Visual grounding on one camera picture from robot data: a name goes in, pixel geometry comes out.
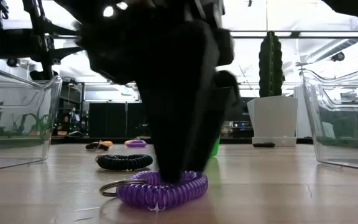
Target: transparent plastic container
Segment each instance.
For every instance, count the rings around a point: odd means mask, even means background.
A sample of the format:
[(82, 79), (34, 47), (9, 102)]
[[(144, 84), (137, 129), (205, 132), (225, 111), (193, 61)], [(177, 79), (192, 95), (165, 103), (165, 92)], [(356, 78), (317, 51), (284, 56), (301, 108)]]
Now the transparent plastic container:
[(317, 160), (358, 168), (358, 72), (328, 80), (301, 72)]
[(48, 157), (62, 79), (34, 83), (0, 71), (0, 168)]

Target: key ring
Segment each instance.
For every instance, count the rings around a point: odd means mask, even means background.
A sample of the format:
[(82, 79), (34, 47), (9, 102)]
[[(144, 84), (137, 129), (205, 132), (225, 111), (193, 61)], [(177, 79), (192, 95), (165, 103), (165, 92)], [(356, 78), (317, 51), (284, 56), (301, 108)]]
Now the key ring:
[(99, 193), (105, 197), (117, 197), (117, 192), (106, 192), (109, 189), (127, 184), (147, 184), (146, 180), (118, 180), (110, 184), (106, 184), (99, 189)]

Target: green object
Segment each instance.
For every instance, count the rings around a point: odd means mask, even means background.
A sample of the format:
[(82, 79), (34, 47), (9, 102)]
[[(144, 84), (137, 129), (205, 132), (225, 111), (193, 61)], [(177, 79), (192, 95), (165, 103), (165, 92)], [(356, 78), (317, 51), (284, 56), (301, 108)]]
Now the green object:
[(283, 74), (283, 52), (274, 32), (267, 32), (259, 52), (259, 96), (281, 96), (285, 81)]
[(211, 157), (216, 156), (216, 154), (218, 153), (220, 142), (221, 142), (221, 136), (219, 135), (218, 139), (216, 140), (216, 142), (214, 144), (214, 149), (212, 150)]

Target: wooden floor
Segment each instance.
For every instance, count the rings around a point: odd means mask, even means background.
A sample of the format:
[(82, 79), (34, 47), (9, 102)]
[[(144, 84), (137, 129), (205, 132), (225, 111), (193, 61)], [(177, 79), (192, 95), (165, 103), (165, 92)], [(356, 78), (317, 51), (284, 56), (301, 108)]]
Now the wooden floor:
[[(110, 153), (152, 149), (115, 145)], [(221, 146), (206, 171), (207, 194), (159, 213), (100, 196), (100, 186), (133, 173), (101, 170), (96, 155), (80, 144), (55, 145), (46, 162), (1, 169), (0, 224), (358, 224), (358, 170), (319, 164), (312, 146)]]

